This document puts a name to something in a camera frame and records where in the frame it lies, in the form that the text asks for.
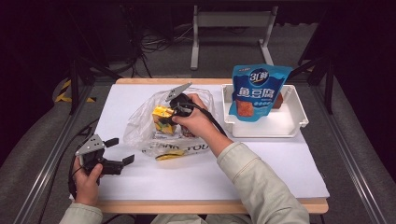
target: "white sheet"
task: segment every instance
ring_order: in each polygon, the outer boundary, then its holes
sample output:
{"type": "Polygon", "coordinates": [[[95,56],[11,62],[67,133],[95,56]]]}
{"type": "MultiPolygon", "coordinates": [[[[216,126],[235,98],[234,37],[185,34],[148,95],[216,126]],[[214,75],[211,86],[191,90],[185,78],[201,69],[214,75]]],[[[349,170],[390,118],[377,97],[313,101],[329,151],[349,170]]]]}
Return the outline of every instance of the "white sheet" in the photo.
{"type": "MultiPolygon", "coordinates": [[[[100,200],[238,200],[233,184],[208,151],[168,161],[155,161],[122,142],[129,117],[153,93],[177,85],[113,85],[107,97],[96,133],[106,141],[118,137],[120,143],[106,149],[105,158],[120,161],[135,154],[134,163],[121,175],[101,179],[100,200]]],[[[218,122],[223,125],[220,85],[192,85],[209,90],[215,99],[218,122]]],[[[328,198],[329,192],[318,172],[303,135],[293,138],[235,138],[246,143],[269,163],[299,199],[328,198]]]]}

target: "person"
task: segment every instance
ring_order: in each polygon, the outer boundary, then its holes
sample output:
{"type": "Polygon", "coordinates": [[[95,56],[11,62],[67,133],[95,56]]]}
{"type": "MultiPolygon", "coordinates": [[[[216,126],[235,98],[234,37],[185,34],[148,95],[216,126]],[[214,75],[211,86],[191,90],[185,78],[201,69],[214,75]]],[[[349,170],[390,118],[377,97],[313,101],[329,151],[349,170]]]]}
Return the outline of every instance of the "person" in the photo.
{"type": "MultiPolygon", "coordinates": [[[[189,97],[198,106],[207,109],[197,94],[189,94],[189,97]]],[[[246,145],[233,142],[221,134],[196,108],[188,117],[174,116],[173,121],[207,142],[217,157],[219,168],[236,187],[249,216],[208,215],[203,220],[197,215],[158,215],[151,223],[309,223],[307,210],[272,168],[246,145]]],[[[98,201],[96,179],[102,169],[102,165],[97,164],[89,176],[82,170],[75,173],[77,197],[66,210],[61,223],[93,224],[102,221],[102,212],[95,207],[98,201]]]]}

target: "wooden table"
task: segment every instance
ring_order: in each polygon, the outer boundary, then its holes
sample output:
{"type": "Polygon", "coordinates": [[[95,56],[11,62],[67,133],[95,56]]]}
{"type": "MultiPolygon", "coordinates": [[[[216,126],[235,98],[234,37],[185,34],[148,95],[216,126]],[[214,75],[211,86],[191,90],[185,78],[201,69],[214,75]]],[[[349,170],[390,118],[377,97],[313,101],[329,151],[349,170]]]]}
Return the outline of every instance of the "wooden table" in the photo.
{"type": "MultiPolygon", "coordinates": [[[[230,78],[121,78],[116,84],[231,84],[230,78]]],[[[329,210],[325,198],[298,200],[310,214],[324,214],[329,210]]],[[[105,213],[117,214],[247,214],[239,201],[210,202],[137,202],[105,201],[98,207],[105,213]]]]}

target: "white tray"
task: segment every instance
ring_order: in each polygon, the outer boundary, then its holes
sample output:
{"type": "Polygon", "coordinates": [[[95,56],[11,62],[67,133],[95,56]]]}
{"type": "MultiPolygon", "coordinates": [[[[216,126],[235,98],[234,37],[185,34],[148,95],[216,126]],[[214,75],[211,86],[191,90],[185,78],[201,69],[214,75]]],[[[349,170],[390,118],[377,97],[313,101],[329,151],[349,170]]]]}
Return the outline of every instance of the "white tray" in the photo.
{"type": "Polygon", "coordinates": [[[229,115],[233,101],[233,85],[223,84],[221,87],[224,128],[234,137],[294,137],[301,127],[309,123],[293,85],[283,86],[282,106],[272,109],[268,116],[261,117],[256,122],[241,121],[235,115],[229,115]]]}

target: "gray sleeve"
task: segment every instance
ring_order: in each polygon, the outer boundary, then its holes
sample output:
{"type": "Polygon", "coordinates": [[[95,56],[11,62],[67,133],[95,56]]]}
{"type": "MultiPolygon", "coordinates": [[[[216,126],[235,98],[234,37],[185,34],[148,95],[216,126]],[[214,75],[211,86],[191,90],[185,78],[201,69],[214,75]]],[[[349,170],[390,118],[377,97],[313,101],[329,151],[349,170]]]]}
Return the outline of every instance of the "gray sleeve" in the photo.
{"type": "Polygon", "coordinates": [[[61,224],[100,224],[103,214],[99,208],[84,205],[82,203],[72,203],[64,213],[61,224]]]}
{"type": "Polygon", "coordinates": [[[232,143],[218,157],[233,181],[253,223],[309,223],[306,209],[272,168],[242,143],[232,143]]]}

